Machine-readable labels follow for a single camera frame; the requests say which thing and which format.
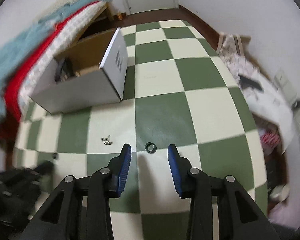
green and white checkered surface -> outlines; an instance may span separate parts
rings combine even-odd
[[[110,200],[115,239],[185,239],[190,200],[175,191],[167,148],[175,143],[193,167],[235,176],[266,212],[266,169],[258,131],[232,75],[201,34],[181,20],[121,29],[129,55],[124,100],[50,115],[31,103],[20,123],[16,166],[59,153],[51,190],[67,175],[89,176],[132,149],[120,199]],[[110,135],[112,145],[102,137]],[[144,150],[157,145],[155,154]]]

red fabric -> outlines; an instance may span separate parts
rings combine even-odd
[[[74,14],[66,18],[63,22],[56,24],[55,31],[42,42],[42,44],[30,55],[29,58],[27,58],[27,60],[17,70],[15,76],[10,80],[4,93],[4,100],[6,102],[7,112],[10,112],[18,122],[21,118],[21,112],[18,105],[18,92],[28,72],[31,70],[32,66],[37,62],[40,56],[45,52],[54,38],[60,33],[66,23],[72,17],[94,3],[98,3],[98,1],[85,5]]]

brown floor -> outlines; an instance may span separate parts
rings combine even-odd
[[[201,35],[207,40],[207,42],[209,42],[214,50],[217,49],[219,34],[203,20],[182,6],[180,6],[180,9],[162,9],[131,14],[124,17],[121,21],[117,20],[110,22],[108,19],[104,19],[91,24],[82,35],[82,38],[111,28],[176,19],[184,20],[190,23],[194,28],[197,29],[199,33],[201,33]]]

small round object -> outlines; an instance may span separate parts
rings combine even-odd
[[[226,176],[226,180],[229,182],[234,182],[234,176],[228,175]]]
[[[59,157],[59,156],[58,156],[58,153],[53,153],[53,154],[52,154],[52,158],[53,158],[54,160],[57,160],[58,157]]]
[[[69,176],[65,177],[65,182],[69,183],[71,181],[73,181],[73,177],[72,176],[69,175]]]
[[[102,174],[108,174],[110,172],[109,168],[102,168],[100,171]]]
[[[197,168],[191,168],[190,169],[190,173],[191,174],[198,174],[199,173],[199,170]]]
[[[145,145],[145,149],[147,153],[155,153],[155,151],[157,150],[157,146],[152,142],[148,142]]]

white box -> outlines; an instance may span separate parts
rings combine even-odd
[[[93,72],[55,82],[58,60],[68,57],[74,72]],[[31,98],[51,114],[122,101],[128,54],[120,28],[89,36],[59,53],[39,79]]]

